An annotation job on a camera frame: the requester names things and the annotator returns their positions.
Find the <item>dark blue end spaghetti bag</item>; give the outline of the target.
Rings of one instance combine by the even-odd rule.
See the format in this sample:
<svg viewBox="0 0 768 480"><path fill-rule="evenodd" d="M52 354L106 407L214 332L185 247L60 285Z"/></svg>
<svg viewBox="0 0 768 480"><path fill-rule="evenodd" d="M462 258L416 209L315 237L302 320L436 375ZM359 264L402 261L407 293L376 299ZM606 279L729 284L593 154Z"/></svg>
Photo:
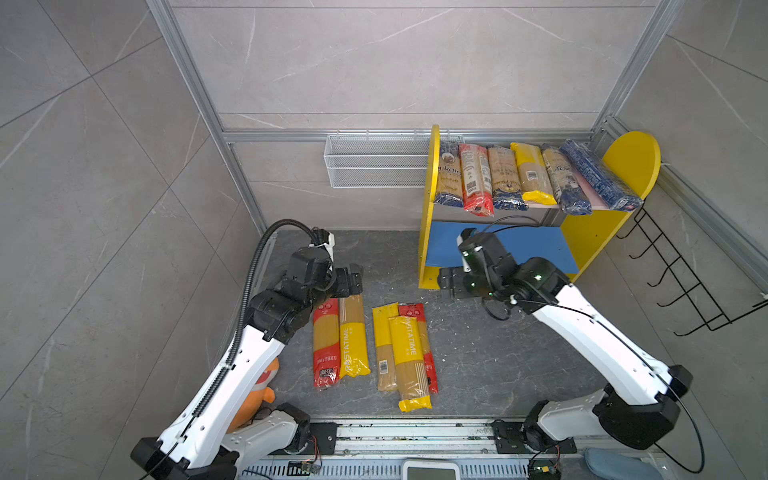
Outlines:
<svg viewBox="0 0 768 480"><path fill-rule="evenodd" d="M492 201L495 209L526 211L514 152L503 146L488 148L492 181Z"/></svg>

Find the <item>thin red spaghetti bag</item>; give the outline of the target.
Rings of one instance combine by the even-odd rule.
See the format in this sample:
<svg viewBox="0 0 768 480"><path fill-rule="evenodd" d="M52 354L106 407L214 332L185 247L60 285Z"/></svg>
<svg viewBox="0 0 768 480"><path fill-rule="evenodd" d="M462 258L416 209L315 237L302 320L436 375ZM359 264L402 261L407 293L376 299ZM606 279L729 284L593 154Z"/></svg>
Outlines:
<svg viewBox="0 0 768 480"><path fill-rule="evenodd" d="M421 303L400 304L398 310L401 316L415 318L417 321L429 391L431 394L437 394L439 392L438 377L428 337L428 326L424 305Z"/></svg>

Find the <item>blue Sankara spaghetti bag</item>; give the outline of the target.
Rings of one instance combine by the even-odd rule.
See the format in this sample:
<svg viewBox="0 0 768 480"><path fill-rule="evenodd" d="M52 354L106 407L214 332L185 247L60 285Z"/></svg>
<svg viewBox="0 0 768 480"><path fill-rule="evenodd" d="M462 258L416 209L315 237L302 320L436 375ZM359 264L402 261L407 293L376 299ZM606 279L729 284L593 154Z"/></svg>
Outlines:
<svg viewBox="0 0 768 480"><path fill-rule="evenodd" d="M441 140L435 203L462 208L462 189L459 143Z"/></svg>

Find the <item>red label spaghetti bag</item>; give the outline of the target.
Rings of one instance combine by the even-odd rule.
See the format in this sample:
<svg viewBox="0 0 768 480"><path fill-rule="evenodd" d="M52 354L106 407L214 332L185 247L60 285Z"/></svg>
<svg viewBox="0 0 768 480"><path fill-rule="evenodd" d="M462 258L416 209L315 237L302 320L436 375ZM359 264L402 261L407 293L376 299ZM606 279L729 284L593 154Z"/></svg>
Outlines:
<svg viewBox="0 0 768 480"><path fill-rule="evenodd" d="M493 217L492 180L485 147L459 145L463 180L464 210L481 217Z"/></svg>

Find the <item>yellow end spaghetti bag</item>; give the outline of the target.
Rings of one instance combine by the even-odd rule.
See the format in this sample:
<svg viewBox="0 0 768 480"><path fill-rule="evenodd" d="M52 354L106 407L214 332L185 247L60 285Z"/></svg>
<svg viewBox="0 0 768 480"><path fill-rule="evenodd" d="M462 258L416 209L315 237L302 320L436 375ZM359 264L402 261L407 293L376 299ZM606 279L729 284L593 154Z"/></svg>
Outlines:
<svg viewBox="0 0 768 480"><path fill-rule="evenodd" d="M515 154L523 201L544 206L556 205L541 149L526 143L511 143L510 148Z"/></svg>

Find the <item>blue trim spaghetti bag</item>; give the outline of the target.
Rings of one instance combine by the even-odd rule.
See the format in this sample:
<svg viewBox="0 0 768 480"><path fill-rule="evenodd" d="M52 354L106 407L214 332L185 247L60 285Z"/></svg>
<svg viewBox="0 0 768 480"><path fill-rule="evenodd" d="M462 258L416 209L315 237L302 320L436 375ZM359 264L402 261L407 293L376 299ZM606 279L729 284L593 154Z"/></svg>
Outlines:
<svg viewBox="0 0 768 480"><path fill-rule="evenodd" d="M554 198L561 210L571 216L592 214L592 205L576 178L568 157L550 144L541 147Z"/></svg>

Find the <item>yellow Pastatime spaghetti bag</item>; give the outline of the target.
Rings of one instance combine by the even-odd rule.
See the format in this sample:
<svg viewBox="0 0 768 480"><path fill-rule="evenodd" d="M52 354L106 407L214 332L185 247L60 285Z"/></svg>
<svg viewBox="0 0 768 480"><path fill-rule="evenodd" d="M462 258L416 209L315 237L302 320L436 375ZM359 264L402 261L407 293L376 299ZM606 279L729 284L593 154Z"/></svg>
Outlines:
<svg viewBox="0 0 768 480"><path fill-rule="evenodd" d="M395 362L398 407L402 412L431 409L431 394L418 322L415 318L397 316L389 320Z"/></svg>

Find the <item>blue Barilla spaghetti box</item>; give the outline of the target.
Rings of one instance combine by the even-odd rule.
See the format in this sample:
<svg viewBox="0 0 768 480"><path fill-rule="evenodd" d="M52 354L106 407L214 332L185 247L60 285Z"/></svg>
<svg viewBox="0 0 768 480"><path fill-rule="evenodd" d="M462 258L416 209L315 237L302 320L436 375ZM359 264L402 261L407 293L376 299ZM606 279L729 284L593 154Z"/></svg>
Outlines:
<svg viewBox="0 0 768 480"><path fill-rule="evenodd" d="M566 140L560 151L585 178L609 210L632 212L643 201L583 143Z"/></svg>

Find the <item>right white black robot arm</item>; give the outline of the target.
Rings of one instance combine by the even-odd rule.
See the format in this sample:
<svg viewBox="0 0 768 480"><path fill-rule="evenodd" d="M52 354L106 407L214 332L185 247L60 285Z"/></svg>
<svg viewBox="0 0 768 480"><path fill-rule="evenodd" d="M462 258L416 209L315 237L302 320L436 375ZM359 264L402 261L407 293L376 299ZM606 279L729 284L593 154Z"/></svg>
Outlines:
<svg viewBox="0 0 768 480"><path fill-rule="evenodd" d="M497 235L465 228L456 237L462 265L443 268L441 289L460 280L483 306L518 308L566 340L600 374L604 388L567 401L542 400L528 413L521 436L533 451L547 451L572 437L609 436L646 450L671 432L685 407L693 376L681 365L654 358L609 322L552 262L518 262Z"/></svg>

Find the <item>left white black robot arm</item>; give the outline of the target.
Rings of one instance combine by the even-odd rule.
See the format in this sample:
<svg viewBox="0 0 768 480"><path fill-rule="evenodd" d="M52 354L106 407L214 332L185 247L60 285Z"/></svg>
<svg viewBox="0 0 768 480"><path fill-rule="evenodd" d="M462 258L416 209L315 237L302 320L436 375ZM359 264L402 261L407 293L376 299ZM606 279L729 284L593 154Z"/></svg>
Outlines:
<svg viewBox="0 0 768 480"><path fill-rule="evenodd" d="M330 299L362 292L358 264L337 267L330 246L302 247L272 287L246 292L226 355L190 404L158 437L145 437L132 460L153 479L235 479L239 471L307 441L309 417L290 404L247 427L231 424L257 381L311 314Z"/></svg>

